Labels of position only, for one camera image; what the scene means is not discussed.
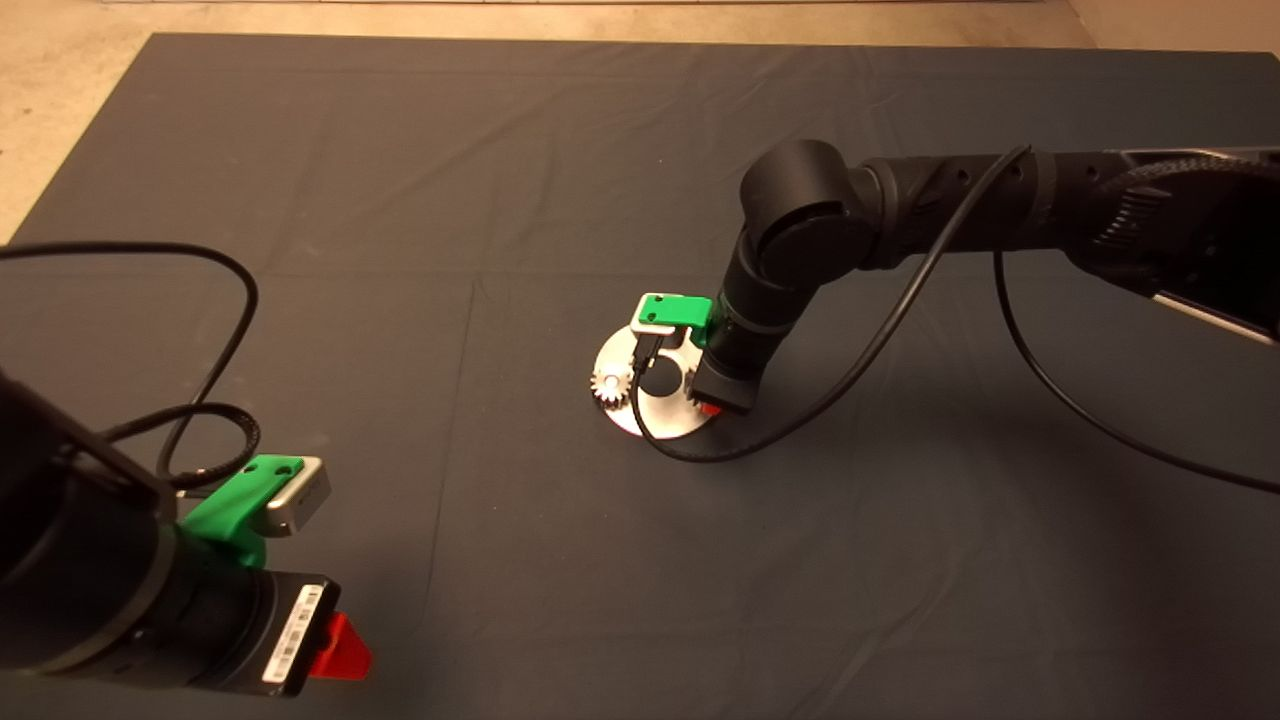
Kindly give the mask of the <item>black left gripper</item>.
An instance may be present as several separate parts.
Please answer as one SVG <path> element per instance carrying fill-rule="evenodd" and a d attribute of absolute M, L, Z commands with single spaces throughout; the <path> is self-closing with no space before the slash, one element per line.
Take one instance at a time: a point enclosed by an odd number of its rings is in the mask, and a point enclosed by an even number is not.
<path fill-rule="evenodd" d="M 372 652 L 347 614 L 335 611 L 339 583 L 292 571 L 257 571 L 253 579 L 259 598 L 248 630 L 218 669 L 220 692 L 293 698 L 308 678 L 369 678 Z"/>

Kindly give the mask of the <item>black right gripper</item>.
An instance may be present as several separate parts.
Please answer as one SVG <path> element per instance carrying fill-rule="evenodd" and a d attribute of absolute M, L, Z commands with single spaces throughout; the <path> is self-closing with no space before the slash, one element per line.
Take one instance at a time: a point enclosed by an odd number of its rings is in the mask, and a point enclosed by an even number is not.
<path fill-rule="evenodd" d="M 746 415 L 756 406 L 765 369 L 794 325 L 758 325 L 721 318 L 708 331 L 692 377 L 692 398 L 703 416 Z"/>

